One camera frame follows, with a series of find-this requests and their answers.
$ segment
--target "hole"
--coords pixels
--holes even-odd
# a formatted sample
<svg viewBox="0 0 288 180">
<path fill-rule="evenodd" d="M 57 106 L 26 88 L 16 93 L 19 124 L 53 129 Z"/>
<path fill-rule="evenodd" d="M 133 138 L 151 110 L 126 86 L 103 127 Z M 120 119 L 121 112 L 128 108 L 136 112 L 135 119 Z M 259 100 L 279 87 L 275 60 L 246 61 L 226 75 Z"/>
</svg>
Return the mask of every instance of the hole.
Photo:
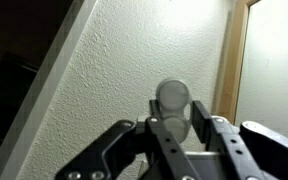
<svg viewBox="0 0 288 180">
<path fill-rule="evenodd" d="M 243 152 L 240 151 L 240 150 L 236 150 L 235 152 L 236 152 L 237 154 L 243 154 Z"/>
<path fill-rule="evenodd" d="M 105 175 L 102 171 L 95 171 L 92 173 L 91 179 L 92 180 L 102 180 L 104 179 Z"/>
<path fill-rule="evenodd" d="M 191 105 L 187 104 L 184 109 L 184 117 L 186 120 L 191 119 Z"/>
<path fill-rule="evenodd" d="M 80 179 L 81 178 L 81 173 L 74 171 L 68 174 L 68 179 Z"/>
<path fill-rule="evenodd" d="M 191 176 L 184 176 L 182 178 L 182 180 L 195 180 L 195 179 L 193 177 L 191 177 Z"/>
<path fill-rule="evenodd" d="M 132 126 L 132 124 L 129 123 L 129 122 L 124 122 L 123 125 L 126 126 L 126 127 L 131 127 Z"/>
</svg>

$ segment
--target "door frame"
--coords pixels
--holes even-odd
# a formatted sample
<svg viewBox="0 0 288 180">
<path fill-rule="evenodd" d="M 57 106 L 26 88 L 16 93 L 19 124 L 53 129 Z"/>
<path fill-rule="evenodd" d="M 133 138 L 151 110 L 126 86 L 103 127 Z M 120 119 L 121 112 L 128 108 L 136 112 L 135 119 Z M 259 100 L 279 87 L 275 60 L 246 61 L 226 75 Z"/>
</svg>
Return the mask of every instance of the door frame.
<svg viewBox="0 0 288 180">
<path fill-rule="evenodd" d="M 244 44 L 250 7 L 260 0 L 238 0 L 235 4 L 227 55 L 224 60 L 224 76 L 215 102 L 215 113 L 235 123 L 237 98 L 241 79 Z"/>
</svg>

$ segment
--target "textured wall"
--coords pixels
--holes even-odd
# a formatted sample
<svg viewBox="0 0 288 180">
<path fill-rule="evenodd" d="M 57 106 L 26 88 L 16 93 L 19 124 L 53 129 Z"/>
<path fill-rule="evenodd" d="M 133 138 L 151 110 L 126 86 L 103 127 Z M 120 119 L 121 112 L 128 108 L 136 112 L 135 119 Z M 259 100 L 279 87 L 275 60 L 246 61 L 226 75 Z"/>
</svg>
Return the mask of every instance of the textured wall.
<svg viewBox="0 0 288 180">
<path fill-rule="evenodd" d="M 181 77 L 210 110 L 232 0 L 99 0 L 18 179 L 52 179 L 118 119 L 148 112 L 158 83 Z M 190 133 L 187 150 L 201 150 Z M 120 179 L 135 179 L 136 165 Z"/>
<path fill-rule="evenodd" d="M 251 7 L 237 123 L 256 121 L 288 136 L 288 0 Z"/>
</svg>

